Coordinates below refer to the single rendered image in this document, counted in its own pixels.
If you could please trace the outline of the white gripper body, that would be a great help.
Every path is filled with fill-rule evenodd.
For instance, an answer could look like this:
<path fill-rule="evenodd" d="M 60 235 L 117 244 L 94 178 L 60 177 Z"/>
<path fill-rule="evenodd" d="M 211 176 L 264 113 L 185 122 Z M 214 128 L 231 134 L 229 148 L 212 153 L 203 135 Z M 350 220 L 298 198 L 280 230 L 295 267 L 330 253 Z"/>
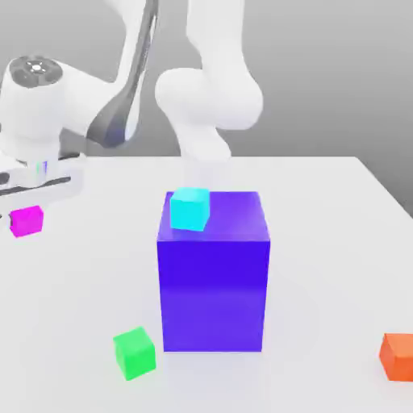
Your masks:
<path fill-rule="evenodd" d="M 45 207 L 78 194 L 85 162 L 80 153 L 32 164 L 0 153 L 0 207 Z"/>

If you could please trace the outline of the small magenta cube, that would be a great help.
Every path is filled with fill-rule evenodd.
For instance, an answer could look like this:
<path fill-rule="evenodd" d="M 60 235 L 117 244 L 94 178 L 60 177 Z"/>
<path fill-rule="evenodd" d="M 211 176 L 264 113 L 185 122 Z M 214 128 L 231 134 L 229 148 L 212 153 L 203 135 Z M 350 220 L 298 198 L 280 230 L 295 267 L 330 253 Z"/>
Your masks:
<path fill-rule="evenodd" d="M 10 214 L 10 231 L 16 237 L 29 236 L 42 231 L 44 212 L 40 206 L 30 206 L 12 211 Z"/>

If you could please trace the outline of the small cyan cube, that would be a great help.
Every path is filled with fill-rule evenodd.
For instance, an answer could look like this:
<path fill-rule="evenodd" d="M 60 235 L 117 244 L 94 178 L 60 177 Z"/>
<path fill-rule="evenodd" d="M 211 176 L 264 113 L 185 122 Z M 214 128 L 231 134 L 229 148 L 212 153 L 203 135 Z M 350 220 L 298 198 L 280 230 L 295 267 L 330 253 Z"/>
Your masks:
<path fill-rule="evenodd" d="M 169 201 L 171 228 L 202 232 L 210 218 L 210 191 L 181 187 Z"/>

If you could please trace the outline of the small green cube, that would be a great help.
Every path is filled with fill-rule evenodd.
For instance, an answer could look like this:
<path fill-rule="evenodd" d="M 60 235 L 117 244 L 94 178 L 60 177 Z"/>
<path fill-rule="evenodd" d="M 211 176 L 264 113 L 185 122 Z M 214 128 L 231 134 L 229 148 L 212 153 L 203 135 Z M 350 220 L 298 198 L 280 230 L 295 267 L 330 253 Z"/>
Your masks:
<path fill-rule="evenodd" d="M 154 343 L 143 327 L 137 327 L 113 338 L 115 359 L 126 381 L 156 368 Z"/>

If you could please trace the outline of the small orange cube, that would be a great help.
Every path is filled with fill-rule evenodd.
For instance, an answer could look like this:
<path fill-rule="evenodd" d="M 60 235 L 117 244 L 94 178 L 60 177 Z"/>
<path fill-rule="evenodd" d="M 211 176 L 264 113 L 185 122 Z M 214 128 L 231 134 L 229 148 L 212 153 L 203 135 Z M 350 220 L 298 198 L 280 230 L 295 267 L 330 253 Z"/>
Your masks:
<path fill-rule="evenodd" d="M 390 381 L 413 382 L 413 334 L 385 333 L 379 359 Z"/>

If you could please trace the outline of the large blue box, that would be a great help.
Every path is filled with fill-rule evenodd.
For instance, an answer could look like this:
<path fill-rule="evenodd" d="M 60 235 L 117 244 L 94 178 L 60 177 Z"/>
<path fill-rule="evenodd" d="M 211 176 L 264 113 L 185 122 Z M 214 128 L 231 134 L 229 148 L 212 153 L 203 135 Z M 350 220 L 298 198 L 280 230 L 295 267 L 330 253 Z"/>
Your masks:
<path fill-rule="evenodd" d="M 259 194 L 211 193 L 201 232 L 171 228 L 172 196 L 156 241 L 164 350 L 261 351 L 271 241 Z"/>

